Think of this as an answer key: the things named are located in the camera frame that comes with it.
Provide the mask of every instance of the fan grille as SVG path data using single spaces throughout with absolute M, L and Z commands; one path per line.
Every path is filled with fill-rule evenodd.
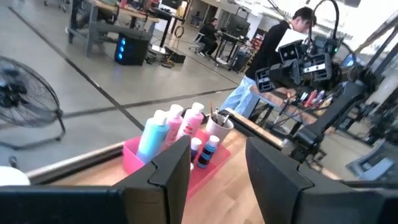
M 16 86 L 23 91 L 15 91 Z M 27 65 L 0 57 L 0 87 L 0 119 L 29 128 L 47 126 L 57 119 L 59 100 L 54 90 Z M 4 106 L 10 97 L 13 106 Z

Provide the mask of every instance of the concrete floor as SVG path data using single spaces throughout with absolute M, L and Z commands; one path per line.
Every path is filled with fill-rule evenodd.
M 29 171 L 70 157 L 138 136 L 146 119 L 155 110 L 167 110 L 172 103 L 184 107 L 193 102 L 220 105 L 237 86 L 241 76 L 216 68 L 213 62 L 195 55 L 188 48 L 197 31 L 186 27 L 179 50 L 187 55 L 180 68 L 158 65 L 123 67 L 112 57 L 114 46 L 105 52 L 95 48 L 92 58 L 83 54 L 83 44 L 67 42 L 68 14 L 56 6 L 44 7 L 42 0 L 3 0 L 0 2 L 0 55 L 14 58 L 36 70 L 57 93 L 65 112 L 67 135 L 62 142 L 26 151 L 1 148 L 0 165 L 17 156 L 21 169 Z M 67 60 L 87 74 L 122 106 L 112 104 Z M 7 128 L 0 139 L 14 144 L 47 138 L 59 131 L 57 123 L 43 129 Z M 369 151 L 360 143 L 332 136 L 323 143 L 329 155 L 325 166 L 344 178 L 352 178 L 345 164 Z

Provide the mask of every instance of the man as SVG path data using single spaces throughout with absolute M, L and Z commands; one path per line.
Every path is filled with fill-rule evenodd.
M 204 48 L 199 52 L 199 55 L 202 57 L 211 56 L 218 47 L 216 42 L 217 25 L 218 19 L 213 18 L 211 19 L 210 23 L 204 25 L 199 31 L 199 33 L 205 35 L 200 39 L 200 42 L 205 44 Z
M 264 37 L 261 47 L 254 57 L 249 69 L 246 71 L 241 83 L 229 95 L 229 97 L 227 97 L 220 109 L 231 108 L 239 114 L 244 113 L 244 110 L 253 97 L 250 93 L 250 86 L 256 84 L 256 71 L 281 63 L 280 57 L 275 50 L 279 45 L 279 42 L 282 40 L 286 30 L 293 29 L 294 31 L 303 34 L 306 33 L 310 28 L 311 23 L 313 26 L 316 23 L 315 18 L 312 20 L 312 12 L 312 9 L 309 7 L 303 7 L 296 11 L 290 24 L 286 21 L 282 21 L 280 24 L 271 27 Z

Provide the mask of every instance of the white cup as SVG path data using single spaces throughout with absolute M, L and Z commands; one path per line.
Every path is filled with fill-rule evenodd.
M 225 116 L 217 114 L 217 122 L 213 121 L 212 117 L 209 118 L 206 125 L 206 133 L 211 136 L 217 136 L 220 139 L 219 144 L 221 144 L 225 137 L 229 134 L 229 132 L 234 128 L 234 124 L 230 119 L 228 119 L 223 126 L 223 122 L 225 121 Z

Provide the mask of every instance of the dark hair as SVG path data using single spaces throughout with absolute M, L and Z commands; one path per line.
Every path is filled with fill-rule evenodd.
M 293 19 L 301 17 L 302 19 L 305 19 L 305 20 L 308 20 L 308 21 L 312 21 L 313 22 L 313 26 L 315 26 L 317 24 L 317 17 L 314 16 L 312 18 L 312 13 L 313 13 L 313 10 L 311 8 L 303 7 L 301 9 L 297 10 L 294 13 Z

